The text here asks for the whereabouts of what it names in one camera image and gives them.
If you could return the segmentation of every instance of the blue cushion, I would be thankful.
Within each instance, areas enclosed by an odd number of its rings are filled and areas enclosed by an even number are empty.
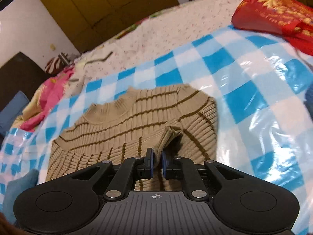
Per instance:
[[[22,114],[23,109],[29,103],[28,98],[22,91],[13,97],[7,106],[0,112],[0,134],[5,136],[10,130],[15,118]]]
[[[15,215],[13,213],[13,204],[16,198],[28,188],[32,188],[37,185],[39,171],[36,169],[31,169],[29,173],[25,176],[10,181],[7,185],[5,191],[2,213],[6,217],[7,221],[11,224],[14,224],[16,221]]]

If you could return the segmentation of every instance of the blue fabric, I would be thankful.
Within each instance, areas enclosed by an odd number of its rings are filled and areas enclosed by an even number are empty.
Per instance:
[[[117,99],[129,86],[191,84],[218,109],[217,160],[292,191],[301,213],[293,232],[313,231],[313,122],[303,104],[313,73],[270,34],[221,28],[155,60],[88,83],[62,99],[31,135],[7,135],[0,152],[0,204],[8,181],[31,168],[47,174],[51,141],[91,103]],[[306,61],[313,64],[313,57]]]
[[[8,105],[0,112],[0,134],[5,136],[10,130],[15,118],[22,114],[23,109],[29,103],[28,98],[22,91],[13,97]]]
[[[6,217],[7,221],[14,224],[16,221],[13,213],[13,205],[16,198],[25,190],[37,185],[39,171],[31,169],[25,176],[10,181],[7,185],[6,194],[4,196],[2,213]]]
[[[306,105],[306,108],[310,113],[311,119],[313,120],[313,84],[311,84],[306,91],[305,98],[306,101],[304,102],[304,104]]]

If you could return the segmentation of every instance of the striped sweater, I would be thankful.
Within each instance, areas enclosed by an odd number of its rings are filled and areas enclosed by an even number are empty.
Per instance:
[[[76,123],[53,141],[46,180],[69,174],[102,160],[120,164],[145,156],[152,147],[158,165],[168,146],[202,164],[215,158],[217,144],[215,99],[189,85],[152,90],[129,88],[117,100],[92,104]],[[137,190],[171,190],[176,187],[155,170],[152,180],[136,183]]]

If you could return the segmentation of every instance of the white wall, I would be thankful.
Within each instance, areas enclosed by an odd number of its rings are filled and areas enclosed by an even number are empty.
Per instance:
[[[14,0],[0,11],[0,67],[19,51],[43,69],[60,52],[79,54],[40,0]]]

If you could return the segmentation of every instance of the sweater sleeve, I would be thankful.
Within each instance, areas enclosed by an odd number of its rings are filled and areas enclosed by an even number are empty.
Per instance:
[[[179,120],[183,127],[179,155],[191,158],[197,164],[215,159],[217,146],[217,105],[213,97],[189,85],[178,92]]]

